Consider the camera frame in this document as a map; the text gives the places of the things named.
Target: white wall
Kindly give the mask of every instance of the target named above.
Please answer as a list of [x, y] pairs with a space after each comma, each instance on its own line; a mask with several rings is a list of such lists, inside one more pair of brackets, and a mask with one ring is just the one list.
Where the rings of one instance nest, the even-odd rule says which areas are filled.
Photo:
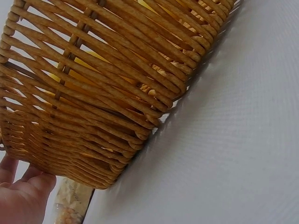
[[242, 1], [202, 79], [85, 223], [299, 223], [298, 11]]

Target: woven basket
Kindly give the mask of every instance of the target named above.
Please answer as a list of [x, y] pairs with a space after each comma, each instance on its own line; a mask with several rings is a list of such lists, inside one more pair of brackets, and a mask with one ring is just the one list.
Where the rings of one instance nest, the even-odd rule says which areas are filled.
[[4, 149], [108, 188], [185, 93], [234, 3], [15, 0], [0, 43]]

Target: gap in weave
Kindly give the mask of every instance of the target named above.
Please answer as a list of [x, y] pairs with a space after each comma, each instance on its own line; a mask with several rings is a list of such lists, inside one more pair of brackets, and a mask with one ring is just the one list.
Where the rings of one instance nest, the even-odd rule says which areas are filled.
[[16, 105], [20, 105], [20, 106], [23, 106], [23, 104], [21, 104], [19, 101], [16, 101], [15, 99], [11, 99], [11, 98], [8, 98], [8, 97], [3, 97], [7, 102], [10, 102], [12, 104], [16, 104]]
[[[24, 69], [24, 70], [27, 70], [27, 71], [29, 71], [29, 72], [31, 72], [31, 73], [34, 73], [29, 67], [27, 67], [25, 64], [23, 64], [23, 63], [21, 63], [21, 62], [18, 62], [18, 61], [14, 60], [14, 59], [11, 59], [11, 58], [9, 58], [8, 61], [9, 61], [10, 63], [12, 63], [12, 64], [18, 65], [19, 67], [21, 67], [21, 68]], [[26, 77], [30, 77], [30, 76], [24, 74], [23, 72], [20, 72], [20, 71], [16, 71], [16, 72], [18, 72], [20, 75], [24, 75], [24, 76], [26, 76]]]
[[76, 3], [76, 4], [78, 4], [79, 7], [77, 7], [76, 5], [72, 5], [72, 4], [70, 4], [69, 2], [65, 2], [65, 1], [64, 1], [64, 3], [65, 3], [66, 5], [72, 7], [73, 9], [76, 9], [78, 12], [80, 12], [80, 13], [83, 14], [84, 11], [85, 11], [85, 6], [81, 5], [80, 3], [76, 2], [76, 1], [73, 1], [73, 2]]
[[100, 36], [96, 35], [95, 33], [93, 33], [92, 31], [88, 31], [88, 35], [94, 37], [95, 39], [105, 43], [105, 44], [108, 44], [103, 38], [101, 38]]
[[109, 26], [106, 25], [105, 23], [101, 22], [100, 19], [99, 19], [99, 17], [98, 17], [97, 19], [95, 19], [95, 21], [96, 21], [97, 23], [103, 25], [104, 27], [106, 27], [106, 28], [108, 28], [108, 29], [110, 29], [110, 30], [113, 30], [111, 27], [109, 27]]
[[57, 34], [59, 37], [61, 37], [62, 39], [64, 39], [65, 41], [69, 41], [70, 40], [70, 36], [68, 36], [65, 33], [60, 32], [59, 30], [53, 29], [51, 27], [48, 27], [51, 31], [53, 31], [55, 34]]
[[30, 56], [26, 51], [24, 51], [23, 49], [17, 48], [15, 46], [11, 46], [11, 50], [20, 54], [21, 56], [27, 58], [27, 59], [31, 59], [34, 60], [34, 58], [32, 56]]
[[65, 17], [63, 17], [62, 15], [59, 15], [59, 14], [55, 14], [55, 15], [57, 15], [58, 17], [60, 17], [60, 18], [63, 19], [64, 21], [66, 21], [66, 22], [68, 22], [69, 24], [71, 24], [71, 25], [73, 25], [74, 27], [76, 27], [77, 22], [72, 21], [72, 20], [70, 20], [70, 19], [68, 19], [68, 18], [65, 18]]

